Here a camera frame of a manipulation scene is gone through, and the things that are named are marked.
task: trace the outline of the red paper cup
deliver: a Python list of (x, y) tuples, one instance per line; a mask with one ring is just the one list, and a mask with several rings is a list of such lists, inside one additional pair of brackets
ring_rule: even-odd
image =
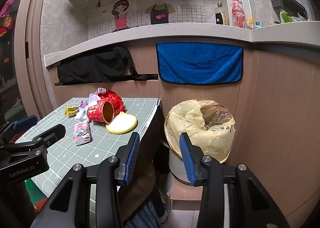
[(108, 101), (98, 103), (88, 108), (87, 116), (91, 121), (101, 123), (111, 123), (115, 115), (112, 104)]

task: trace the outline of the apron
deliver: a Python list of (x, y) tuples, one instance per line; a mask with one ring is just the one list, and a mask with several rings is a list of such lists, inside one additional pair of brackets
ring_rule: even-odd
[(169, 11), (167, 9), (167, 5), (165, 5), (165, 9), (155, 10), (155, 6), (150, 13), (151, 24), (161, 24), (161, 23), (169, 23)]

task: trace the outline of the door frame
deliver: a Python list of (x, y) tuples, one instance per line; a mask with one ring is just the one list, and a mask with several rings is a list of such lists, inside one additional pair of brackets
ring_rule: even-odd
[(38, 119), (52, 111), (40, 54), (42, 3), (43, 0), (20, 1), (13, 44), (15, 72), (22, 102), (27, 115), (36, 115)]

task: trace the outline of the black bag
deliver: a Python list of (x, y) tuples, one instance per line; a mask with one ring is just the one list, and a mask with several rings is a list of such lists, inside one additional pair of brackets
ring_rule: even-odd
[[(125, 75), (127, 66), (131, 75)], [(139, 75), (130, 51), (118, 46), (99, 47), (64, 59), (57, 70), (60, 85), (158, 79), (158, 74)]]

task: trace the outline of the red plastic bottle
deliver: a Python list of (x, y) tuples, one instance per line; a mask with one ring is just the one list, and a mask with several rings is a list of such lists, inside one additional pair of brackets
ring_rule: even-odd
[(242, 5), (239, 0), (232, 0), (232, 5), (230, 7), (233, 26), (245, 28), (245, 15)]

